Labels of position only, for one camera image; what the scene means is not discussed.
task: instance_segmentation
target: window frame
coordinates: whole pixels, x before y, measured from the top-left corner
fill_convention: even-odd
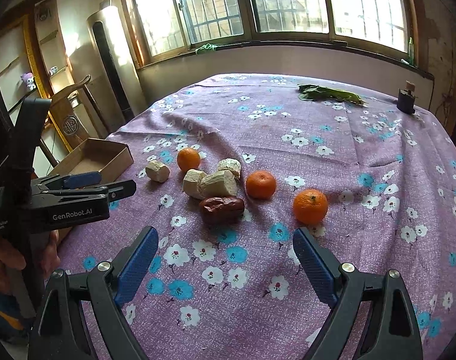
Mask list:
[[[130,12],[126,0],[121,0],[123,7],[123,13],[125,16],[126,24],[128,26],[128,33],[133,44],[135,51],[135,57],[137,59],[138,68],[142,68],[151,63],[159,62],[171,57],[185,54],[193,51],[194,49],[201,47],[207,43],[216,43],[217,45],[226,45],[238,42],[250,42],[250,41],[304,41],[304,42],[319,42],[319,43],[336,43],[344,42],[347,47],[356,48],[363,51],[372,52],[375,54],[381,54],[393,59],[400,61],[401,59],[408,60],[408,53],[397,50],[392,47],[385,46],[380,43],[371,42],[366,39],[358,39],[345,35],[337,35],[335,33],[334,23],[334,11],[332,0],[325,0],[326,10],[328,14],[328,33],[320,32],[299,32],[299,31],[270,31],[260,32],[258,28],[260,26],[258,19],[258,9],[255,0],[237,0],[239,16],[241,18],[241,25],[243,28],[243,34],[232,35],[222,38],[214,38],[202,42],[192,43],[189,37],[188,25],[185,19],[185,15],[189,12],[182,12],[181,9],[188,9],[188,7],[182,5],[182,0],[173,0],[174,7],[176,9],[178,23],[181,28],[181,35],[183,37],[184,46],[177,49],[169,50],[158,55],[151,55],[149,50],[148,41],[145,35],[144,27],[141,22],[140,13],[136,4],[136,0],[132,0],[133,7]],[[415,15],[411,12],[411,0],[401,0],[401,7],[403,10],[403,20],[406,28],[406,41],[409,38],[413,38],[414,43],[417,43],[417,39],[414,37],[416,31],[413,30],[416,27],[414,23]]]

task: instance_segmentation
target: human hand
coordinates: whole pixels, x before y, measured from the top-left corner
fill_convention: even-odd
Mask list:
[[[48,278],[51,272],[60,264],[56,247],[58,239],[58,230],[52,231],[49,236],[48,245],[46,245],[46,249],[39,262],[45,279]],[[9,241],[0,238],[0,292],[6,295],[11,294],[11,286],[6,274],[6,267],[22,270],[25,266],[26,261],[23,255],[16,250]]]

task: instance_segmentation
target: window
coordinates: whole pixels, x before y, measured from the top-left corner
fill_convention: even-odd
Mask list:
[[[123,0],[140,65],[207,42],[320,39],[407,59],[403,0]]]

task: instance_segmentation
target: tangerine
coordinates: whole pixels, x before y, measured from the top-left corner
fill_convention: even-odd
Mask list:
[[[269,199],[276,190],[276,179],[266,170],[257,170],[246,178],[246,193],[255,199]]]
[[[328,212],[328,200],[318,190],[304,190],[293,200],[293,214],[298,221],[308,226],[320,223]]]
[[[177,162],[179,168],[186,173],[190,169],[197,169],[200,166],[201,157],[195,149],[187,147],[179,151]]]

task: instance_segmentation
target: window sill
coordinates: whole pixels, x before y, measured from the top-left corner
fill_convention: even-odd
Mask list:
[[[239,43],[231,43],[231,44],[224,44],[218,46],[216,52],[222,51],[222,50],[230,50],[230,49],[237,49],[237,48],[242,48],[242,47],[252,47],[252,46],[297,46],[297,47],[315,47],[315,48],[324,48],[324,49],[330,49],[330,50],[338,50],[338,51],[344,51],[347,53],[353,53],[353,54],[359,54],[362,56],[368,56],[371,58],[379,59],[381,61],[385,61],[394,65],[397,65],[401,68],[405,68],[409,71],[412,71],[414,73],[417,73],[421,77],[434,81],[434,77],[432,74],[427,73],[421,69],[418,69],[416,67],[404,64],[401,61],[398,61],[394,58],[390,58],[388,56],[384,56],[381,54],[376,54],[375,52],[370,52],[370,51],[365,51],[365,50],[360,50],[357,48],[349,47],[347,42],[342,42],[339,40],[327,40],[326,42],[306,42],[302,40],[252,40],[252,41],[246,41],[246,42],[239,42]],[[164,59],[162,61],[156,61],[151,64],[146,64],[145,66],[142,66],[138,68],[138,71],[142,71],[143,69],[160,64],[163,62],[171,61],[173,59],[178,59],[186,56],[194,56],[196,55],[194,50],[182,52],[181,54],[172,56],[170,58]]]

